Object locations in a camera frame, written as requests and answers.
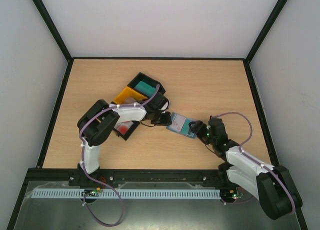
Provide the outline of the teal card holder wallet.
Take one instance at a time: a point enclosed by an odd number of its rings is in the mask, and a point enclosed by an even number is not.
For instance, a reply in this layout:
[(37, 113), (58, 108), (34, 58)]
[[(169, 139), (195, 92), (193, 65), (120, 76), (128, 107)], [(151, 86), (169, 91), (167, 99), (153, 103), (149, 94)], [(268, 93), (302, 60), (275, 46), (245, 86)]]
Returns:
[(191, 131), (189, 123), (195, 122), (195, 119), (185, 117), (178, 113), (171, 114), (171, 124), (166, 127), (167, 130), (185, 136), (187, 138), (195, 139), (196, 134)]

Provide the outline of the black bin with teal cards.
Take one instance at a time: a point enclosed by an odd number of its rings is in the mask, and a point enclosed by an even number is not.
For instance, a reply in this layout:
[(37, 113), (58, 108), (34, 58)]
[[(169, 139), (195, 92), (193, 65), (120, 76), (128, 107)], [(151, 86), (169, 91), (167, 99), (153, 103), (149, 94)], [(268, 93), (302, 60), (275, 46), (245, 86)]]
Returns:
[(151, 97), (155, 93), (157, 85), (159, 85), (158, 92), (164, 95), (166, 90), (159, 81), (139, 72), (127, 86), (144, 96)]

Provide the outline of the black bin with red cards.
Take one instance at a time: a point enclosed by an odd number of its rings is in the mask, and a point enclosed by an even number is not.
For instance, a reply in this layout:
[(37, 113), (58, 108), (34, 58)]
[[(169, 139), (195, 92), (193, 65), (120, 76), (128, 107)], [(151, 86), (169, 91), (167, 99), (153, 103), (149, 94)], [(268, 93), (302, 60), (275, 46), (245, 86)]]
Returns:
[(127, 141), (139, 125), (139, 121), (120, 122), (114, 126), (113, 131), (115, 132), (117, 137)]

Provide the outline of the yellow bin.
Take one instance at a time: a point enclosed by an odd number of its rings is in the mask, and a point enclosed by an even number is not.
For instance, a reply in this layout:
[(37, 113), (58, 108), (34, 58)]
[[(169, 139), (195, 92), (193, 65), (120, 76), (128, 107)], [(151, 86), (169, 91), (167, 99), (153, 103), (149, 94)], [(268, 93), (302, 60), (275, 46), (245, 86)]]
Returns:
[(115, 104), (119, 104), (119, 105), (123, 105), (124, 100), (127, 97), (133, 97), (134, 99), (136, 99), (136, 102), (141, 102), (144, 100), (147, 100), (148, 97), (139, 93), (138, 91), (136, 91), (135, 89), (132, 89), (128, 86), (126, 86), (112, 101)]

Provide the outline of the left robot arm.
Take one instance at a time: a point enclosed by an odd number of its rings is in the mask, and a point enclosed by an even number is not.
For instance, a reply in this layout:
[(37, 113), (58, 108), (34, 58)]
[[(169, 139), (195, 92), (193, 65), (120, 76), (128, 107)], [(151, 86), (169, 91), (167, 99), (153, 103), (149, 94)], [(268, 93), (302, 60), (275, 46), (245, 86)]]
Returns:
[(167, 111), (169, 105), (169, 100), (160, 92), (149, 99), (129, 104), (98, 100), (77, 122), (82, 141), (80, 167), (89, 175), (98, 170), (101, 145), (118, 124), (150, 120), (168, 125), (171, 119)]

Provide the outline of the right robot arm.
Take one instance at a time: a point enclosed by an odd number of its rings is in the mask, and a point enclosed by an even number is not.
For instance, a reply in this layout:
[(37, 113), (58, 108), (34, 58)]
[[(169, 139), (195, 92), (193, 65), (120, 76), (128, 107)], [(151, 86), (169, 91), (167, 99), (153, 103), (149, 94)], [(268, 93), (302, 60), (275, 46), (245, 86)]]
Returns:
[(210, 117), (208, 123), (197, 120), (188, 125), (203, 144), (210, 145), (213, 153), (225, 161), (218, 173), (222, 185), (234, 183), (244, 188), (272, 220), (294, 214), (302, 207), (303, 201), (290, 171), (282, 165), (265, 163), (245, 151), (241, 144), (228, 137), (222, 119)]

